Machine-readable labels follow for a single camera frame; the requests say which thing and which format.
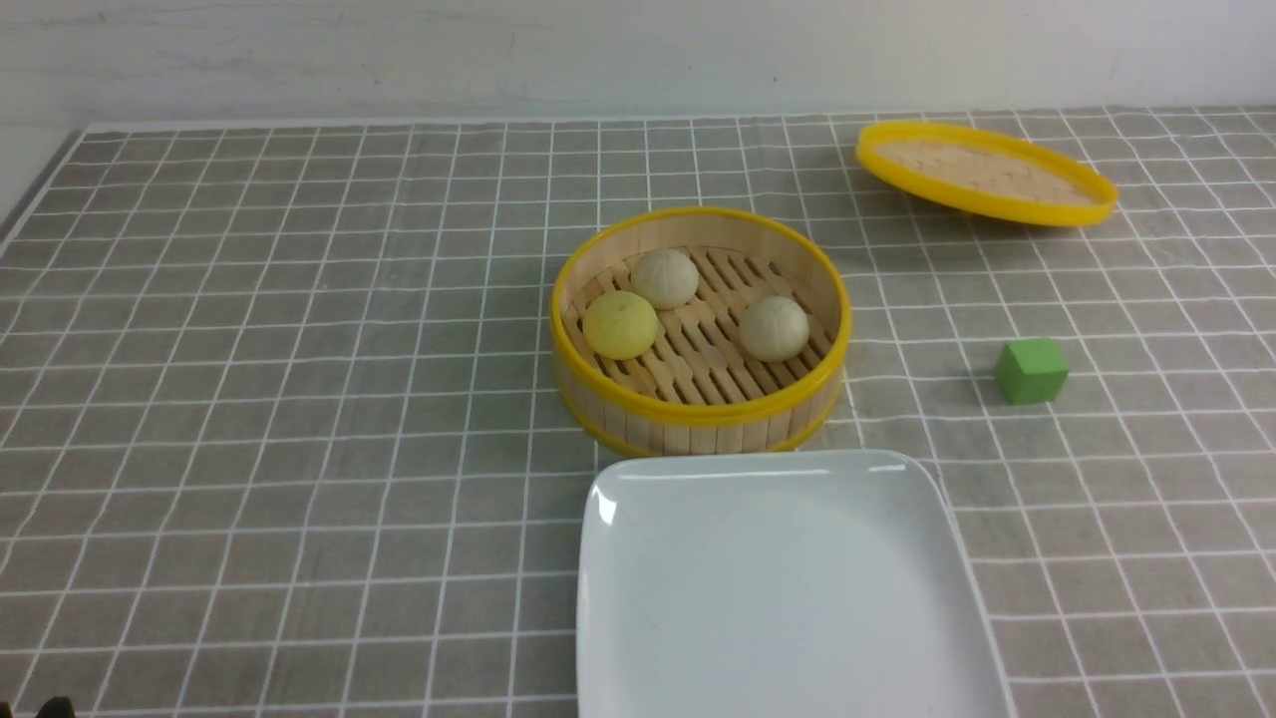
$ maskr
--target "green block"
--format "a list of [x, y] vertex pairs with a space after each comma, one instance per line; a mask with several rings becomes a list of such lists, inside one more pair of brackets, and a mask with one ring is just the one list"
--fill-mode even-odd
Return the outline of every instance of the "green block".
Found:
[[1059, 397], [1068, 361], [1053, 338], [1018, 338], [1002, 349], [995, 376], [1011, 404], [1042, 404]]

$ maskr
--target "yellow rim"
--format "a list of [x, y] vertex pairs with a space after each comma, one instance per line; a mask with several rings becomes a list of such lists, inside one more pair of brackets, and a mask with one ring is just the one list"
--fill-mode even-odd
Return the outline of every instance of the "yellow rim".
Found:
[[[563, 398], [563, 406], [567, 407], [568, 414], [572, 414], [572, 418], [575, 420], [578, 425], [581, 425], [581, 429], [584, 430], [584, 434], [590, 435], [595, 441], [597, 441], [602, 446], [606, 446], [607, 449], [615, 451], [621, 457], [630, 457], [634, 459], [646, 459], [648, 457], [664, 457], [662, 454], [652, 454], [649, 451], [643, 451], [638, 448], [629, 446], [628, 444], [619, 441], [607, 435], [606, 432], [604, 432], [601, 429], [598, 429], [597, 425], [587, 420], [584, 414], [577, 412], [572, 402], [568, 400], [567, 393], [563, 392], [561, 384], [559, 384], [559, 395]], [[828, 400], [828, 406], [826, 406], [824, 409], [820, 411], [819, 416], [815, 417], [815, 421], [813, 421], [809, 427], [775, 446], [767, 448], [764, 451], [792, 451], [799, 446], [806, 444], [806, 441], [812, 436], [814, 436], [814, 434], [818, 432], [820, 427], [824, 426], [824, 422], [828, 420], [828, 416], [833, 413], [833, 408], [837, 407], [837, 397], [838, 397], [837, 393], [833, 393], [832, 399]]]
[[[989, 194], [910, 170], [878, 153], [877, 148], [884, 143], [910, 139], [963, 144], [1013, 156], [1067, 179], [1095, 203], [1049, 204]], [[917, 196], [975, 214], [1028, 224], [1096, 224], [1111, 214], [1119, 195], [1113, 182], [1067, 154], [1004, 134], [940, 122], [883, 122], [865, 128], [855, 145], [855, 158], [882, 181]]]
[[[683, 214], [716, 214], [763, 224], [767, 228], [780, 232], [801, 244], [815, 256], [815, 260], [819, 261], [820, 267], [828, 272], [828, 274], [833, 278], [833, 286], [837, 287], [837, 301], [842, 307], [842, 319], [837, 325], [837, 334], [833, 337], [828, 353], [824, 356], [823, 361], [810, 371], [810, 374], [792, 385], [775, 394], [763, 397], [762, 399], [722, 407], [688, 407], [684, 404], [660, 402], [625, 389], [609, 380], [598, 370], [587, 365], [584, 358], [577, 353], [575, 347], [567, 335], [567, 329], [563, 325], [563, 315], [559, 311], [559, 306], [563, 304], [563, 277], [568, 275], [586, 251], [607, 236], [627, 230], [634, 224]], [[567, 363], [568, 370], [595, 393], [606, 398], [607, 402], [646, 420], [674, 422], [692, 427], [721, 426], [723, 421], [750, 422], [767, 418], [777, 412], [783, 412], [785, 409], [796, 407], [798, 404], [805, 402], [819, 386], [824, 384], [826, 380], [828, 380], [829, 376], [841, 370], [846, 358], [846, 343], [851, 337], [851, 302], [846, 293], [846, 287], [842, 286], [841, 274], [837, 272], [837, 267], [833, 265], [833, 261], [828, 259], [819, 246], [815, 246], [815, 242], [786, 227], [785, 224], [766, 217], [759, 217], [758, 214], [753, 214], [750, 212], [741, 212], [739, 209], [727, 209], [723, 207], [679, 207], [675, 209], [662, 209], [658, 212], [639, 214], [618, 224], [612, 224], [595, 235], [592, 238], [582, 244], [574, 253], [572, 253], [567, 264], [564, 264], [563, 269], [559, 272], [558, 281], [554, 282], [554, 295], [550, 304], [550, 329], [554, 334], [554, 343], [558, 346], [558, 355], [561, 361]]]

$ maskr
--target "white wall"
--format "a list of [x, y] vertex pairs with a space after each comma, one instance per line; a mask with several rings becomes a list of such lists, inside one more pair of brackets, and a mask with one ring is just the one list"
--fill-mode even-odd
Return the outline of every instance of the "white wall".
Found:
[[0, 128], [1272, 102], [1273, 28], [1273, 0], [3, 0]]

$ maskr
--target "white ceramic plate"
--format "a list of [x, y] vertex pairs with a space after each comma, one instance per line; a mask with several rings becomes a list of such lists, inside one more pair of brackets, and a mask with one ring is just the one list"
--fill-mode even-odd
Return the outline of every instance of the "white ceramic plate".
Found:
[[624, 462], [581, 545], [582, 718], [1004, 718], [952, 523], [884, 451]]

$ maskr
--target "bamboo steamer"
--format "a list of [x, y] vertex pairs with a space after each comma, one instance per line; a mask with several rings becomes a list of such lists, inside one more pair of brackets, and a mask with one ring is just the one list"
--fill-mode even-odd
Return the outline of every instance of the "bamboo steamer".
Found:
[[[614, 362], [584, 341], [581, 318], [606, 291], [629, 289], [647, 251], [680, 249], [699, 269], [695, 296], [658, 311], [656, 343]], [[739, 319], [768, 295], [798, 301], [810, 339], [787, 362], [758, 362]], [[629, 457], [785, 451], [804, 443], [841, 394], [851, 306], [828, 256], [789, 227], [735, 209], [686, 207], [609, 227], [568, 258], [550, 306], [555, 375], [572, 416]]]

